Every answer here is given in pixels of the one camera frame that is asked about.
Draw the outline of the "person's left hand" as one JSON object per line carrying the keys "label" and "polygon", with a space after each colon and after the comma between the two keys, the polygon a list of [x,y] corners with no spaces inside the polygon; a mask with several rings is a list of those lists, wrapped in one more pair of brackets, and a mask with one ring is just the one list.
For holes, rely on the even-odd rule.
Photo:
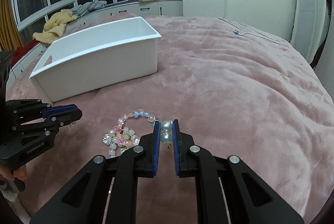
{"label": "person's left hand", "polygon": [[7,168],[0,165],[0,179],[1,180],[4,180],[4,179],[11,180],[11,181],[14,181],[15,179],[26,180],[27,176],[28,174],[27,174],[26,165],[14,171],[10,171]]}

